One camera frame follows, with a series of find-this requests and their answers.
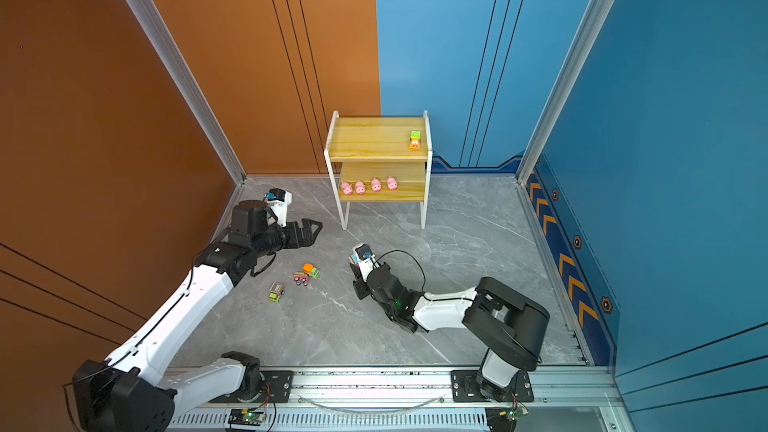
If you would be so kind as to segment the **orange green mixer truck toy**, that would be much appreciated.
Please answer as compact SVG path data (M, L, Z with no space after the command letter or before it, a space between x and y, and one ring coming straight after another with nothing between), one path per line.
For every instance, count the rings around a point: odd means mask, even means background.
M317 279L320 275L320 271L317 267L315 267L311 263L305 263L303 266L303 271L311 278Z

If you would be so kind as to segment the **green beige toy truck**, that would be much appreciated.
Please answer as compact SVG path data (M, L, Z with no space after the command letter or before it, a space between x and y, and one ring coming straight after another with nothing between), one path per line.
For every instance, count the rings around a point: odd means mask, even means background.
M279 303L285 292L285 286L280 282L273 282L269 289L268 299L273 303Z

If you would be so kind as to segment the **white frame wooden shelf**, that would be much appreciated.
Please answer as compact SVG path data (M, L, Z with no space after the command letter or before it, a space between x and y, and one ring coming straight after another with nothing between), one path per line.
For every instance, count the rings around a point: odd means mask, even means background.
M413 130L421 132L422 148L409 149ZM343 229L348 228L350 206L353 203L416 203L420 210L420 226L427 221L433 143L430 117L348 117L335 111L332 115L324 159ZM387 178L398 181L398 189L390 191ZM374 193L371 181L377 178L382 190ZM355 183L362 181L366 193L355 193ZM352 195L342 193L340 185L348 182Z

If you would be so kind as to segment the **green orange dump truck toy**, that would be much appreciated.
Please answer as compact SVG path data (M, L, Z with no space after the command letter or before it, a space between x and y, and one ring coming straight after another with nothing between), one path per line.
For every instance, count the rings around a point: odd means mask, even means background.
M420 150L421 148L422 148L421 132L418 130L413 130L409 136L409 149L417 151L417 150Z

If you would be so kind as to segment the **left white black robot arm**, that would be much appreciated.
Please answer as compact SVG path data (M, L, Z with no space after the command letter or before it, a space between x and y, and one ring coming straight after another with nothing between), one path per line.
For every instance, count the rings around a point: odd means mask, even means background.
M168 378L171 360L208 313L258 262L287 249L312 246L321 222L287 219L291 193L271 189L262 200L239 202L231 220L193 257L187 276L167 301L100 362L87 360L63 387L76 430L164 431L173 419L224 395L248 402L268 395L258 358L227 352L212 363Z

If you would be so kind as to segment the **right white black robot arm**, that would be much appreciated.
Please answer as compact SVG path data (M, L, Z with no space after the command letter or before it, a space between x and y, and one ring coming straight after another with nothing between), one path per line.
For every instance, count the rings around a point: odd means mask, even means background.
M540 362L550 321L542 305L491 277L464 291L434 294L405 287L386 263L352 261L350 269L358 298L372 298L405 331L467 330L487 347L475 383L467 377L458 380L457 401L463 395L495 402L534 401L529 374Z

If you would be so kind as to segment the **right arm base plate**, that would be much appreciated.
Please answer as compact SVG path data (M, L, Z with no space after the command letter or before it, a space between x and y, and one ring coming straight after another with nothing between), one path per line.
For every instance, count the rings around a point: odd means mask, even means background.
M527 371L517 371L506 386L483 378L479 371L458 369L450 372L453 400L457 403L497 402L532 403L533 386Z

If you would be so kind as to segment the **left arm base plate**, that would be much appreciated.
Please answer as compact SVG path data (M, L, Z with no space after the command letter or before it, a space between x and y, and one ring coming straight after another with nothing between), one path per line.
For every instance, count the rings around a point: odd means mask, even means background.
M291 370L260 370L247 374L234 392L210 400L213 404L284 404L289 401L294 372Z

